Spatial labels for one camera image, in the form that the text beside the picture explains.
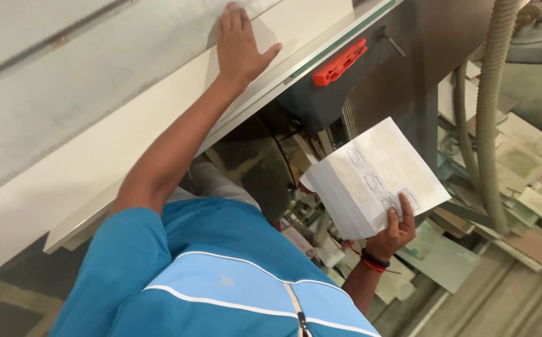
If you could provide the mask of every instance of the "printed label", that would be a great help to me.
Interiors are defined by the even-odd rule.
[[[363,153],[354,145],[348,146],[346,149],[349,163],[356,171],[360,179],[363,180],[364,186],[371,194],[373,199],[377,199],[386,191],[385,184],[377,171],[369,161],[364,157]]]
[[[402,188],[401,190],[399,190],[398,192],[396,192],[396,197],[399,198],[397,195],[400,194],[400,193],[404,193],[406,195],[406,197],[408,198],[408,203],[410,203],[410,208],[412,208],[412,211],[413,212],[416,212],[418,210],[421,209],[421,206],[419,205],[419,200],[417,198],[416,195],[414,195],[414,193],[412,193],[408,187],[404,187]]]
[[[383,199],[381,199],[381,204],[383,205],[383,208],[387,211],[390,207],[395,208],[396,212],[398,212],[398,218],[402,218],[402,210],[400,209],[400,202],[396,200],[397,197],[395,197],[393,194],[386,195]]]

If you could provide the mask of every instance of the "red thread bracelet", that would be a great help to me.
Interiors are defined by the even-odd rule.
[[[364,264],[366,264],[366,266],[371,269],[372,271],[375,271],[375,272],[378,272],[378,273],[383,273],[385,272],[385,267],[382,267],[380,266],[379,264],[376,264],[374,263],[373,261],[369,261],[368,259],[366,259],[364,256],[362,256],[360,258],[360,260],[364,261]]]

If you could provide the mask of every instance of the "wrist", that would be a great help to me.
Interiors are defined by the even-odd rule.
[[[380,249],[379,247],[377,246],[371,246],[371,247],[366,247],[366,250],[373,256],[375,257],[375,259],[381,261],[381,262],[384,262],[384,263],[389,263],[389,259],[394,256],[394,254],[390,254],[388,252],[385,252],[384,249]]]
[[[235,97],[239,96],[242,92],[244,92],[244,90],[248,87],[249,84],[245,81],[240,81],[235,76],[228,76],[224,73],[219,73],[217,75],[217,78],[215,79],[215,82],[218,82],[222,88],[228,90]]]
[[[369,271],[369,272],[372,272],[372,273],[382,274],[386,270],[385,267],[382,267],[382,266],[379,266],[378,264],[374,264],[372,262],[369,262],[369,261],[365,260],[364,258],[361,258],[360,261],[358,262],[358,264],[363,269],[365,269],[366,271]]]

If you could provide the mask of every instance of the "stack of paper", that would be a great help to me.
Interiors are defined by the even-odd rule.
[[[368,129],[305,174],[348,239],[371,237],[387,225],[386,210],[404,192],[419,215],[450,199],[429,166],[391,118]]]

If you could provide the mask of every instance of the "hand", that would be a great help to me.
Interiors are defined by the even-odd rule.
[[[367,240],[367,250],[381,261],[389,261],[398,249],[412,241],[416,235],[415,217],[408,198],[404,193],[398,196],[402,206],[402,222],[398,222],[398,213],[395,208],[389,208],[387,228]]]
[[[260,54],[246,11],[230,2],[217,26],[219,77],[235,85],[240,92],[244,91],[268,67],[281,47],[281,43],[277,43]]]

